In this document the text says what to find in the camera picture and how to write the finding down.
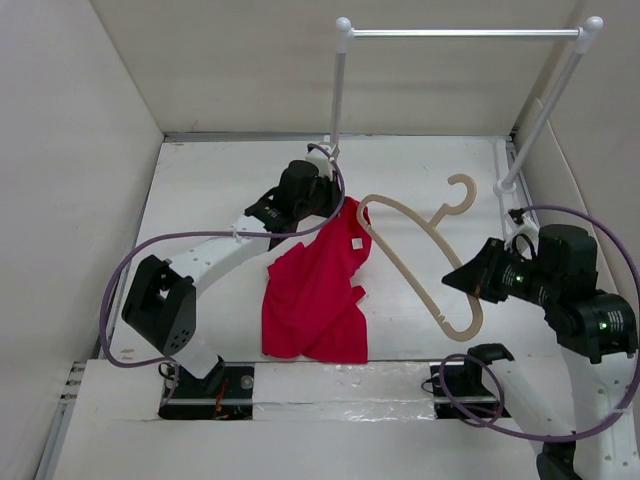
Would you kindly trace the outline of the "wooden clothes hanger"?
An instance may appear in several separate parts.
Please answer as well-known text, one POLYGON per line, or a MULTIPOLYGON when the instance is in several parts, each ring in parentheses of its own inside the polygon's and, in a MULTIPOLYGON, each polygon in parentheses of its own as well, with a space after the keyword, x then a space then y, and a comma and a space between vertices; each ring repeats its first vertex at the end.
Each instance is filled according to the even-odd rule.
POLYGON ((366 195, 359 202, 356 210, 356 219, 358 224, 369 235, 372 242, 378 246, 404 280, 409 284, 411 289, 417 294, 444 335, 450 340, 463 343, 473 340, 480 333, 484 324, 484 313, 479 300, 472 295, 466 295, 471 312, 471 321, 466 329, 455 329, 454 326, 445 318, 441 309, 438 307, 431 295, 426 291, 407 265, 401 260, 399 255, 374 229, 371 221, 365 216, 365 210, 368 208, 370 203, 378 203, 394 209, 417 225, 438 246, 449 265, 456 270, 462 266, 462 262, 449 242, 438 232, 437 227, 445 217, 459 216, 470 209, 477 196, 477 186, 475 181, 466 174, 452 175, 447 179, 447 183, 450 186, 463 185, 466 189, 465 197, 457 205, 443 203, 430 220, 425 220, 420 214, 407 205, 379 194, 366 195))

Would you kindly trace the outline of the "red t-shirt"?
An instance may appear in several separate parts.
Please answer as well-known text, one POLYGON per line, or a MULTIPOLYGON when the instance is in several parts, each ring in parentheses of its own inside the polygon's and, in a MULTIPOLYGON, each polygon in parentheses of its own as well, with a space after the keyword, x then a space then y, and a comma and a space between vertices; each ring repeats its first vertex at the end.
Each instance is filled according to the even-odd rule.
POLYGON ((368 362, 366 295, 352 279, 368 260, 372 239, 358 222, 359 202, 345 199, 340 214, 315 239, 298 243, 268 267, 262 302, 262 353, 324 363, 368 362))

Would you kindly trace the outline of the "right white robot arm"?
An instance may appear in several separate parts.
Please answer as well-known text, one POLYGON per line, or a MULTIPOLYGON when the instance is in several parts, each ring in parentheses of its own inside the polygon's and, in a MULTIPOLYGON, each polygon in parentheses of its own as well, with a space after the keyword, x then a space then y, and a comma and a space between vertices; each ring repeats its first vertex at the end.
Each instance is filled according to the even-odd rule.
POLYGON ((502 344, 464 355, 461 378, 474 393, 490 391, 496 411, 507 412, 530 442, 541 479, 636 479, 639 451, 629 405, 639 357, 636 317, 621 296, 596 285, 597 243, 572 225, 540 229, 524 257, 515 246, 490 238, 443 284, 477 300, 510 297, 540 307, 555 334, 569 374, 575 425, 557 419, 502 344))

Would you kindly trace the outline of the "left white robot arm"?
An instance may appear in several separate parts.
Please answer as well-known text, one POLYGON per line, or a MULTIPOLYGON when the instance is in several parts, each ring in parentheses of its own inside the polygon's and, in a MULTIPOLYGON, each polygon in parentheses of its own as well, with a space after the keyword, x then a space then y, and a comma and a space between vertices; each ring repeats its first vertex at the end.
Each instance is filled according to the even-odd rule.
POLYGON ((324 165, 294 160, 280 182, 223 231, 204 233, 204 242, 172 258, 149 255, 135 271, 122 320, 165 361, 188 373, 201 396, 222 387, 220 355, 197 331, 197 301, 214 283, 244 262, 303 236, 299 224, 310 216, 329 223, 345 201, 344 178, 336 161, 324 165))

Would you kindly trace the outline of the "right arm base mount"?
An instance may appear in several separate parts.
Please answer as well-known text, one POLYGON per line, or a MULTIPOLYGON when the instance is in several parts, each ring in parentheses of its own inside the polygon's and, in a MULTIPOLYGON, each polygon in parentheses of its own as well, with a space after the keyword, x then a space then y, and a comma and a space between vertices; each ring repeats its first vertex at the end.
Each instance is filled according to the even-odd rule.
MULTIPOLYGON (((469 420, 456 409, 445 395, 439 382, 439 364, 429 366, 430 373, 421 383, 421 389, 434 400, 437 419, 469 420)), ((499 412, 497 397, 482 384, 482 369, 475 364, 453 362, 444 367, 444 378, 452 395, 466 409, 484 420, 490 420, 499 412)))

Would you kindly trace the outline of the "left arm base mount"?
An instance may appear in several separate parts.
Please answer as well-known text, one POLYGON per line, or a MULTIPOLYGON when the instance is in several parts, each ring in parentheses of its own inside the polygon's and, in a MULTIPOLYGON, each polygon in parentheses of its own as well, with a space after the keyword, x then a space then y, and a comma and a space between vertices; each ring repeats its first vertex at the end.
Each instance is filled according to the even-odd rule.
POLYGON ((217 365, 206 379, 183 367, 158 365, 163 391, 158 415, 164 420, 244 421, 253 419, 254 363, 217 365))

